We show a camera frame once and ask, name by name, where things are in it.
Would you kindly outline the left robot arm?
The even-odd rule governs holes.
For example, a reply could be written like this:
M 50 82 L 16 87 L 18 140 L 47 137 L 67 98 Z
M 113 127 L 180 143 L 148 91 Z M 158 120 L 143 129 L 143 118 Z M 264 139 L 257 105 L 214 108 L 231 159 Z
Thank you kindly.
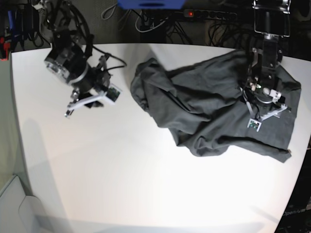
M 252 3 L 254 31 L 263 36 L 261 48 L 249 50 L 248 77 L 242 90 L 252 121 L 262 122 L 288 108 L 277 90 L 276 70 L 283 57 L 279 39 L 290 36 L 290 5 L 289 0 Z

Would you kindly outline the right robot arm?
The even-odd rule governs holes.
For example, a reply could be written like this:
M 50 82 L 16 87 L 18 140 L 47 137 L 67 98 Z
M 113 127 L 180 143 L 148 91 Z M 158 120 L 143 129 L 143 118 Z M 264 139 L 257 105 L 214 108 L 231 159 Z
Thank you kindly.
M 70 0 L 33 0 L 32 7 L 43 11 L 41 31 L 51 51 L 44 60 L 49 72 L 62 83 L 73 88 L 66 117 L 81 107 L 103 107 L 103 102 L 114 104 L 121 90 L 110 81 L 113 58 L 121 65 L 126 62 L 94 46 L 86 19 Z

